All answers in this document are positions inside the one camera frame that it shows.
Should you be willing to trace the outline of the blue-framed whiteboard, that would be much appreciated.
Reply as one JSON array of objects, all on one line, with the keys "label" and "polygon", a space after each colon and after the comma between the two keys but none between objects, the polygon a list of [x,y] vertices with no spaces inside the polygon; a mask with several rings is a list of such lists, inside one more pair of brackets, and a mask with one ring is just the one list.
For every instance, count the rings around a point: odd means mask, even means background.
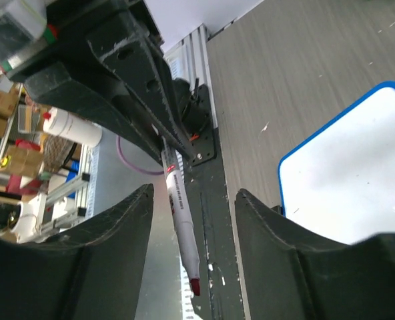
[{"label": "blue-framed whiteboard", "polygon": [[378,84],[278,165],[284,216],[352,244],[395,233],[395,81]]}]

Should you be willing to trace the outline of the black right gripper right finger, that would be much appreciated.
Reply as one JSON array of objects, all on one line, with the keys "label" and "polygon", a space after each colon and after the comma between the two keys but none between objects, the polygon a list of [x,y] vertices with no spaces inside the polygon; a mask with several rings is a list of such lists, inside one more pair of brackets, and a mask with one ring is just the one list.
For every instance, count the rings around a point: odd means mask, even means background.
[{"label": "black right gripper right finger", "polygon": [[395,233],[339,243],[246,189],[235,212],[252,319],[395,319]]}]

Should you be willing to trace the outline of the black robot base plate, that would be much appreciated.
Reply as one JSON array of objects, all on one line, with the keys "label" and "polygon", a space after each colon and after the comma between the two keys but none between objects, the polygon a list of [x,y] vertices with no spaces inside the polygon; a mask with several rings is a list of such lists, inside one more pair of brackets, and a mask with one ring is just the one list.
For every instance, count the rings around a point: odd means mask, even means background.
[{"label": "black robot base plate", "polygon": [[173,87],[195,152],[184,171],[200,255],[201,294],[191,299],[191,305],[201,319],[244,319],[220,134],[214,127],[209,88],[184,79],[175,79]]}]

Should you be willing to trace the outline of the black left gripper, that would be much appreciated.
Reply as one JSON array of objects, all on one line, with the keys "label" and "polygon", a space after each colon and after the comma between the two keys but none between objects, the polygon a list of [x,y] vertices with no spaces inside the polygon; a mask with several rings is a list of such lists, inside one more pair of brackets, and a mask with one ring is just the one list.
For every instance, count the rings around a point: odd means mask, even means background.
[{"label": "black left gripper", "polygon": [[[163,39],[144,1],[55,1],[47,13],[43,36],[6,60],[10,80],[24,82],[34,102],[96,123],[158,163],[161,142],[153,128],[183,156],[194,156],[169,67],[158,49]],[[96,30],[121,13],[132,19],[135,31]],[[26,77],[26,69],[43,53],[65,44],[78,49],[86,35],[91,52],[114,77],[59,61]]]}]

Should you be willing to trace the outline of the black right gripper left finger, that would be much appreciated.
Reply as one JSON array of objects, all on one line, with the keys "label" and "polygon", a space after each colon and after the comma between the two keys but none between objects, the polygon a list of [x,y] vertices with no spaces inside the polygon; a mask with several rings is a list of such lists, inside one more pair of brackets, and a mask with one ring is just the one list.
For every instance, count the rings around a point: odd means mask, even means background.
[{"label": "black right gripper left finger", "polygon": [[133,319],[153,196],[142,185],[41,243],[0,239],[0,319]]}]

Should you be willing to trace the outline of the white red-tipped whiteboard marker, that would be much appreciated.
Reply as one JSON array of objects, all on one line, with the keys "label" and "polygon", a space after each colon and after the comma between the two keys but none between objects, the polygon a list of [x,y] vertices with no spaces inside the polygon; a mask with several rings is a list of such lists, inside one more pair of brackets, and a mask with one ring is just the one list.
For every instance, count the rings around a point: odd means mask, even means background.
[{"label": "white red-tipped whiteboard marker", "polygon": [[168,144],[165,138],[161,140],[163,143],[161,159],[181,262],[187,273],[193,294],[199,297],[201,294],[200,257],[185,185],[175,149]]}]

